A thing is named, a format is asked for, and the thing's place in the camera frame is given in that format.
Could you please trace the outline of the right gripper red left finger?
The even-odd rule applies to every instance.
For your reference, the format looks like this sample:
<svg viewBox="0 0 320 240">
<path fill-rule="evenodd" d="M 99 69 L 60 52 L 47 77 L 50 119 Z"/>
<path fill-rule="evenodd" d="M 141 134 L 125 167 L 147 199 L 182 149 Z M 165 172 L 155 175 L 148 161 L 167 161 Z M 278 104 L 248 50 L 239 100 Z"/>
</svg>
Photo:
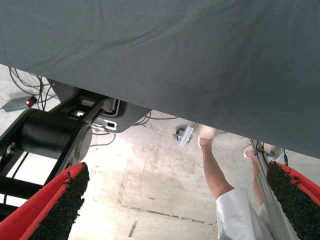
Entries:
<svg viewBox="0 0 320 240">
<path fill-rule="evenodd" d="M 68 167 L 0 223 L 0 238 L 67 240 L 89 180 L 85 162 Z"/>
</svg>

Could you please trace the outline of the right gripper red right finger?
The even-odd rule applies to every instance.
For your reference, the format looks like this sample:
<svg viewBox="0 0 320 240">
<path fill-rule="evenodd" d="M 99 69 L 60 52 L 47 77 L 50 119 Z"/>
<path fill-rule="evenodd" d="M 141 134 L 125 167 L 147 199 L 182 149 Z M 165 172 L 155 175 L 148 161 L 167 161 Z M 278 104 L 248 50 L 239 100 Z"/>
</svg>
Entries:
<svg viewBox="0 0 320 240">
<path fill-rule="evenodd" d="M 320 186 L 287 165 L 268 164 L 267 182 L 301 240 L 320 238 Z"/>
</svg>

